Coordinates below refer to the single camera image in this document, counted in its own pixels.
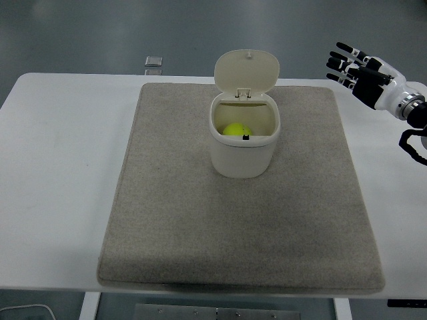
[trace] small trash can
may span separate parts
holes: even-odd
[[[279,62],[268,52],[236,50],[215,66],[215,84],[222,91],[209,112],[209,148],[215,169],[226,177],[252,178],[270,164],[280,133],[276,102],[266,92],[279,77]],[[239,123],[250,129],[236,135],[224,129]]]

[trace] yellow tennis ball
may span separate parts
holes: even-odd
[[[223,131],[223,135],[252,135],[251,129],[243,123],[230,123]]]

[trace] bin lid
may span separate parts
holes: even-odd
[[[259,95],[274,87],[279,70],[279,61],[271,53],[250,49],[230,51],[215,65],[215,84],[232,95],[238,89],[250,89],[251,95]]]

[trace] robot finger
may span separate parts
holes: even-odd
[[[358,78],[358,70],[360,66],[356,63],[351,63],[335,57],[330,57],[326,66],[328,68],[331,68],[332,70],[342,73],[346,77],[349,77],[351,80],[357,80]]]
[[[339,77],[337,75],[333,75],[332,73],[327,73],[326,77],[328,79],[331,79],[331,80],[338,82],[339,84],[345,86],[346,88],[349,88],[350,90],[353,90],[354,86],[356,85],[355,81],[349,80],[349,79],[344,78],[344,77]]]
[[[346,45],[345,43],[337,42],[336,46],[338,48],[340,48],[341,50],[348,52],[353,57],[359,59],[361,62],[363,62],[364,65],[367,64],[369,62],[369,60],[371,60],[371,56],[367,55],[365,52],[358,50],[356,48],[353,48],[349,45]]]
[[[337,58],[339,60],[344,60],[350,63],[355,63],[357,65],[362,65],[359,61],[356,61],[352,58],[346,57],[345,55],[342,55],[341,53],[335,52],[335,51],[331,51],[330,52],[331,57],[333,58]]]

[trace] small metal object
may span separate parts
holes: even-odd
[[[146,69],[145,75],[161,75],[161,69]]]
[[[419,103],[423,103],[425,101],[424,96],[421,93],[415,93],[407,96],[399,103],[399,119],[406,120]]]
[[[155,57],[153,55],[149,55],[145,60],[146,67],[161,67],[161,62],[163,61],[163,57]]]

